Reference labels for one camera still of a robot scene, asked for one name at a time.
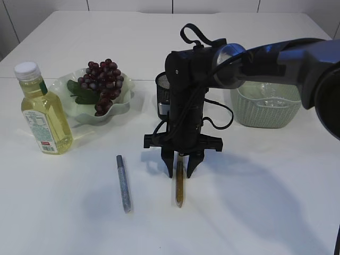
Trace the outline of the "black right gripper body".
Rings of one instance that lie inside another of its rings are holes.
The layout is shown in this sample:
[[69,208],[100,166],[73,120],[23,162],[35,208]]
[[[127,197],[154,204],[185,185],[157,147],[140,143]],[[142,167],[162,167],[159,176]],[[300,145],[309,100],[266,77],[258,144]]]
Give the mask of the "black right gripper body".
[[201,133],[203,121],[208,120],[208,117],[196,124],[183,123],[180,130],[169,140],[165,140],[166,136],[170,134],[169,119],[162,117],[161,122],[155,128],[156,131],[165,123],[167,124],[166,131],[161,133],[153,133],[144,135],[143,147],[161,147],[170,151],[177,151],[182,154],[190,154],[205,149],[212,149],[215,151],[222,151],[222,138],[211,137]]

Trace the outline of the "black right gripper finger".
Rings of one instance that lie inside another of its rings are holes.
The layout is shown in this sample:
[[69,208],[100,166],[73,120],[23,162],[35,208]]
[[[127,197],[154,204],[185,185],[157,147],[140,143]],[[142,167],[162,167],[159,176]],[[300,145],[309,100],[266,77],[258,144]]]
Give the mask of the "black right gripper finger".
[[164,163],[165,163],[165,165],[168,169],[169,177],[172,178],[173,177],[174,151],[167,149],[165,147],[162,147],[161,158],[164,161]]
[[196,151],[189,155],[189,161],[186,169],[186,176],[190,178],[196,167],[203,162],[205,157],[204,151]]

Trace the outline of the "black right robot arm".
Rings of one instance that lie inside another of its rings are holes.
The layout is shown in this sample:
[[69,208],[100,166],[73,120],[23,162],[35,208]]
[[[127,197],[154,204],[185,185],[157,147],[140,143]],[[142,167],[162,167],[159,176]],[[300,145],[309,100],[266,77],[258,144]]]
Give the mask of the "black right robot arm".
[[174,153],[189,157],[191,175],[205,150],[221,151],[220,138],[201,133],[209,88],[236,89],[247,81],[296,86],[305,109],[339,137],[339,41],[302,38],[244,49],[217,40],[210,47],[173,51],[156,77],[157,108],[166,131],[144,136],[144,147],[159,147],[169,172]]

